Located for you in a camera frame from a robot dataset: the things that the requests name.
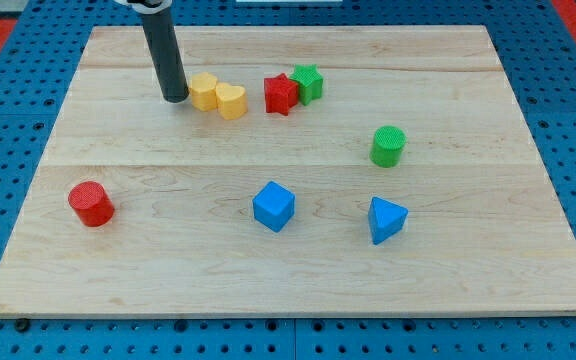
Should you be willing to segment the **white rod mount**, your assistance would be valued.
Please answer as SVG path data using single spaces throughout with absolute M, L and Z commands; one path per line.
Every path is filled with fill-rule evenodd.
M 137 13 L 159 13 L 171 7 L 172 0 L 114 0 L 122 6 L 127 6 Z

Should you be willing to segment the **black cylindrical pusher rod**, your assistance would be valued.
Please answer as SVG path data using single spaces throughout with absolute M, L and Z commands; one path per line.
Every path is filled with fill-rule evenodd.
M 141 13 L 141 19 L 163 98 L 170 103 L 184 101 L 189 90 L 170 8 Z

